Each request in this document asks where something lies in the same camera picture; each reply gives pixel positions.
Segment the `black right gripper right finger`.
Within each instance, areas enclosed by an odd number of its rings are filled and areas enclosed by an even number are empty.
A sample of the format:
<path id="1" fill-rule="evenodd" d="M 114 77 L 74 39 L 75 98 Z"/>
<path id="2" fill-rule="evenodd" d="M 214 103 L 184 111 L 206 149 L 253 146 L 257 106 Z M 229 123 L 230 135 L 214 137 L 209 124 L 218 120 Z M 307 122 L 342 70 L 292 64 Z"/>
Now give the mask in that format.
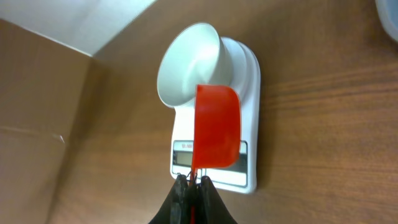
<path id="1" fill-rule="evenodd" d="M 198 188 L 198 197 L 195 204 L 195 223 L 237 224 L 208 176 L 201 178 Z"/>

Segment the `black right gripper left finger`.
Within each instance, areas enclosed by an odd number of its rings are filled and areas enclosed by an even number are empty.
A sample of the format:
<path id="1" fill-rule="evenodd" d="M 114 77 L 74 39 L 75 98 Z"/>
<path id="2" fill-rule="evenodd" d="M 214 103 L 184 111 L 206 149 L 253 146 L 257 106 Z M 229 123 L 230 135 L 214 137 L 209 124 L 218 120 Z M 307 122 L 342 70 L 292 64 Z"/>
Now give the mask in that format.
<path id="1" fill-rule="evenodd" d="M 149 224 L 190 224 L 187 176 L 179 174 L 159 211 Z"/>

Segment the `orange measuring scoop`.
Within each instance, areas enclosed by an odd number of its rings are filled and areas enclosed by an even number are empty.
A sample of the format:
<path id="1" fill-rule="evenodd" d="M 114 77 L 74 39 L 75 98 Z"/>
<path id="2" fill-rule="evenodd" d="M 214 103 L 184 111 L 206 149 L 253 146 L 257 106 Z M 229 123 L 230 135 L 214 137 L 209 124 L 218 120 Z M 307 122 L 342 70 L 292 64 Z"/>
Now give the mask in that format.
<path id="1" fill-rule="evenodd" d="M 228 86 L 198 85 L 195 98 L 192 175 L 194 189 L 190 223 L 195 223 L 195 204 L 200 184 L 197 171 L 225 168 L 239 158 L 241 112 L 237 93 Z"/>

